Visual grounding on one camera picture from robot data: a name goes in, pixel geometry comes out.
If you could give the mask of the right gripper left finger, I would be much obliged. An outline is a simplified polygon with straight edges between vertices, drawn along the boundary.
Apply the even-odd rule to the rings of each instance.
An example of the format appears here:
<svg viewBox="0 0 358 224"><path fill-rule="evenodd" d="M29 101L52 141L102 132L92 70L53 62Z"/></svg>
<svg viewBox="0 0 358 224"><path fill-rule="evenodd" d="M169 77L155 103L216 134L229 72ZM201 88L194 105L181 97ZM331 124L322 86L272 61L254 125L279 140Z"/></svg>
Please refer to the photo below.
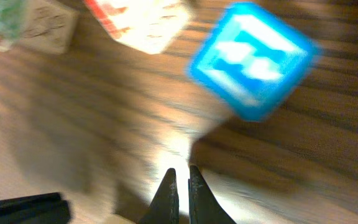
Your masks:
<svg viewBox="0 0 358 224"><path fill-rule="evenodd" d="M169 168L145 215L138 224L178 224L179 197L177 191L177 177L174 168Z"/></svg>

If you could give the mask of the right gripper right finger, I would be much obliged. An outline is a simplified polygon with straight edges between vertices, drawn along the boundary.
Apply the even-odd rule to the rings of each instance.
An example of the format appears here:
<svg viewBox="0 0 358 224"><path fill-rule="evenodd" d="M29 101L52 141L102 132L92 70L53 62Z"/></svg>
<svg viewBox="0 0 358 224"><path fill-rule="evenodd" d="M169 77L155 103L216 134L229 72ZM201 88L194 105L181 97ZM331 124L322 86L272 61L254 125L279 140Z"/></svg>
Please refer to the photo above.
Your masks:
<svg viewBox="0 0 358 224"><path fill-rule="evenodd" d="M190 166L188 197L191 224L236 224L220 206L199 168L194 165Z"/></svg>

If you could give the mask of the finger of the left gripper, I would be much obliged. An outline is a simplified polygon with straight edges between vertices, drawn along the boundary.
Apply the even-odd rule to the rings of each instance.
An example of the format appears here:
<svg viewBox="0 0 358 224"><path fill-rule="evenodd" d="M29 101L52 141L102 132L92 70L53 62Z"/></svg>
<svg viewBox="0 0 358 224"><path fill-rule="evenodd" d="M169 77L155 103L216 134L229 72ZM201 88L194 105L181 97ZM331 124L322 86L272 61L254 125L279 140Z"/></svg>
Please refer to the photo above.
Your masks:
<svg viewBox="0 0 358 224"><path fill-rule="evenodd" d="M0 224L67 224L70 203L58 192L0 200Z"/></svg>

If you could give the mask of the blue 2 block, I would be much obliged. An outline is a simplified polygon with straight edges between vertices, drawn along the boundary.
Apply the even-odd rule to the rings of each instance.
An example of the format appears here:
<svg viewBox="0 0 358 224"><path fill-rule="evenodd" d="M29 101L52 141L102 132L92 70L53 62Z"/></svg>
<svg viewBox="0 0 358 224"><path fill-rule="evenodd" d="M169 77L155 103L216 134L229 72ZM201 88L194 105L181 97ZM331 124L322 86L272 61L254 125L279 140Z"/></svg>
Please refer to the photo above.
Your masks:
<svg viewBox="0 0 358 224"><path fill-rule="evenodd" d="M130 221L120 215L112 214L105 219L103 224L135 224L133 221Z"/></svg>

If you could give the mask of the blue H block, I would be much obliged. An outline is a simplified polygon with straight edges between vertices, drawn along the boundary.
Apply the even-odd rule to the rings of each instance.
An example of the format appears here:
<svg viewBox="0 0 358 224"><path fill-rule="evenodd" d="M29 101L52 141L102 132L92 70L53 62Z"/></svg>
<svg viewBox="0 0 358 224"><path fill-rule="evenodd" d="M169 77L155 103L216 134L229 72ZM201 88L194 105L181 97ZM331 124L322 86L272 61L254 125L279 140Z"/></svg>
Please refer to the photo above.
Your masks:
<svg viewBox="0 0 358 224"><path fill-rule="evenodd" d="M252 2L224 12L186 71L242 119L260 122L308 73L319 45Z"/></svg>

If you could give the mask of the green R block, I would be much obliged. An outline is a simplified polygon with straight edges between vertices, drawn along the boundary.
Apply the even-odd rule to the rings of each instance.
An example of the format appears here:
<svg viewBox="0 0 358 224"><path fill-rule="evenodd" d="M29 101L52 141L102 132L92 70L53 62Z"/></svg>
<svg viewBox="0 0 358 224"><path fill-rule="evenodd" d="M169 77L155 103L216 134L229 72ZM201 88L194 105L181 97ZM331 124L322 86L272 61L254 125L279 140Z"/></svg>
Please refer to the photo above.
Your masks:
<svg viewBox="0 0 358 224"><path fill-rule="evenodd" d="M20 44L48 54L67 51L78 12L58 1L0 0L0 52Z"/></svg>

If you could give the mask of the red U block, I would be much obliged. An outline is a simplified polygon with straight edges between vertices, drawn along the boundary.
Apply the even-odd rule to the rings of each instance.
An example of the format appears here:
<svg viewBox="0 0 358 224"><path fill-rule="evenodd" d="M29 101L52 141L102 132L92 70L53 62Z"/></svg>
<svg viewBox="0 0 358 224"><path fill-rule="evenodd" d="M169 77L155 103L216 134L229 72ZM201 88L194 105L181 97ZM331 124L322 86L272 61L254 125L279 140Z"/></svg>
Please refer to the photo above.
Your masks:
<svg viewBox="0 0 358 224"><path fill-rule="evenodd" d="M84 0L115 41L147 54L160 54L193 17L183 0Z"/></svg>

